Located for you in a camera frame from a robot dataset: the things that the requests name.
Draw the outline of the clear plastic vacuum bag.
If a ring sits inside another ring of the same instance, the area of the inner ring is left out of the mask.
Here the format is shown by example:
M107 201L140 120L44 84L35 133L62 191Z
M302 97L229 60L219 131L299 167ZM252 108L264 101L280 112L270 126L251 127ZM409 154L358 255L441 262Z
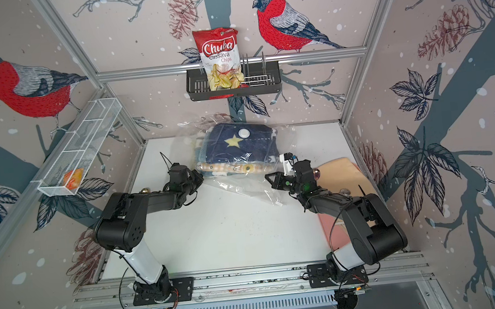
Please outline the clear plastic vacuum bag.
M201 131L205 131L208 128L220 123L242 122L235 122L230 116L225 114L213 114L200 117L194 121L181 123L177 127L175 140L171 146L170 156L177 159L178 162L184 162L190 169L197 170L195 165L196 136ZM278 131L277 148L279 155L291 152L293 150L297 138L295 127L292 125L266 126L276 128ZM263 200L263 202L271 203L273 205L280 206L283 203L280 192L272 189L269 182L265 179L266 174L212 176L199 170L197 171L202 174L206 185L208 184L212 187L220 188L230 193L236 193L245 197L260 199ZM276 163L275 170L270 173L282 171L282 163L279 158Z

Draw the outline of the navy star blanket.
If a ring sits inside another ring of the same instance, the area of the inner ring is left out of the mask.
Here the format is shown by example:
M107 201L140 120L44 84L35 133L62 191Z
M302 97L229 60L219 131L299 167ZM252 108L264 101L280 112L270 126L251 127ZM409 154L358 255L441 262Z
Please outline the navy star blanket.
M273 163L279 157L277 131L266 125L221 123L208 130L200 151L205 163Z

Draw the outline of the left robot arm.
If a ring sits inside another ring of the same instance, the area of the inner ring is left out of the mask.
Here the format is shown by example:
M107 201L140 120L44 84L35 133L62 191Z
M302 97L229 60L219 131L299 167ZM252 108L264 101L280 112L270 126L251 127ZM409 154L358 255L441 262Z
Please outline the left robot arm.
M168 175L162 191L112 195L95 227L96 244L114 252L134 273L134 306L192 299L194 279L170 278L144 238L148 214L184 207L204 182L202 174L178 163L170 167Z

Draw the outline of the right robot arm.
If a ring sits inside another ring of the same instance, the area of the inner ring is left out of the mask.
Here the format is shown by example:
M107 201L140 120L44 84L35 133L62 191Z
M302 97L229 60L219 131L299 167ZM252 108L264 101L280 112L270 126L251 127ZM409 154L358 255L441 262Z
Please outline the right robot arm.
M370 188L348 159L317 169L310 160L290 160L291 172L268 173L272 189L286 191L305 211L328 215L328 253L325 274L334 282L364 283L362 268L375 265L408 246L406 234L385 202Z

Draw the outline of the red Chuba chips bag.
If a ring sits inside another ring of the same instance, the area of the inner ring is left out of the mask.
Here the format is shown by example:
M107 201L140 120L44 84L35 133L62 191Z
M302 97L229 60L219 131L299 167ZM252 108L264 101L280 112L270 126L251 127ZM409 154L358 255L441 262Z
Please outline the red Chuba chips bag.
M192 32L211 91L238 89L245 81L237 46L238 31L217 28Z

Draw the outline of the beige pink cutting board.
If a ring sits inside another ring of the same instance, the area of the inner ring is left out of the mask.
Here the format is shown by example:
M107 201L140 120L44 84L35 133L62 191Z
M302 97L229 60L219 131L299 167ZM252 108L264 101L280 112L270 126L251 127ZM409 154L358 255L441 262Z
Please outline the beige pink cutting board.
M327 162L321 165L319 170L321 176L318 179L318 185L332 193L339 193L339 191L347 189L354 197L364 196L367 193L377 194L372 182L349 158L339 158ZM334 223L335 216L319 214L318 217L331 249L338 250L351 242L345 223L341 218L338 218Z

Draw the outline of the orange item in basket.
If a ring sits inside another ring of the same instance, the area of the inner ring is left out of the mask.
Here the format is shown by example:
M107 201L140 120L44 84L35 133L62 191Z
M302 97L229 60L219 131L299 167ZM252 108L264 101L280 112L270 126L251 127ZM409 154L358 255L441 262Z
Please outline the orange item in basket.
M70 170L63 176L62 184L69 191L77 190L83 181L83 176L84 170L82 168Z

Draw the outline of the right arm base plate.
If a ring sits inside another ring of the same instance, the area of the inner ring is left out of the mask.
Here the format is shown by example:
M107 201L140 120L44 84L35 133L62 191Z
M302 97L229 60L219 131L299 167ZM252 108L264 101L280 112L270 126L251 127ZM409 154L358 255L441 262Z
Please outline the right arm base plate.
M330 286L359 285L368 283L368 276L363 266L341 270L328 262L307 265L301 279L310 284L310 288L326 288Z

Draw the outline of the black wall shelf basket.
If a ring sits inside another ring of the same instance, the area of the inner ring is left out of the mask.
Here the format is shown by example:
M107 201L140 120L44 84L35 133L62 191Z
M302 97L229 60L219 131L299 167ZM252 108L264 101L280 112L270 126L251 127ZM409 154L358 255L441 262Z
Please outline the black wall shelf basket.
M237 69L219 72L189 70L186 74L187 93L192 101L213 100L227 97L273 94L281 90L282 79L278 62L246 64L247 70Z

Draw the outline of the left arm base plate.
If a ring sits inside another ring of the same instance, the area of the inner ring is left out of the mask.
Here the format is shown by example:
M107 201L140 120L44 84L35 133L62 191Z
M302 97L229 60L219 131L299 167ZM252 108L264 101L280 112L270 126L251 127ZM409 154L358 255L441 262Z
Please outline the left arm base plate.
M165 279L151 285L135 282L134 306L150 306L162 303L191 301L194 278Z

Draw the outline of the white mesh wall basket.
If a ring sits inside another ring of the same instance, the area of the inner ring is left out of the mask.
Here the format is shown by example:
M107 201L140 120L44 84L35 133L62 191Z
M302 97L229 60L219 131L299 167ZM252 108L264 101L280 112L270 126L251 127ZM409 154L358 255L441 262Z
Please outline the white mesh wall basket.
M82 168L84 181L122 109L120 102L110 97L94 100L89 106L82 115L80 124L66 133L66 145L61 148L50 169L40 180L38 191L47 197L76 195L80 187L69 191L62 184L63 176L70 170Z

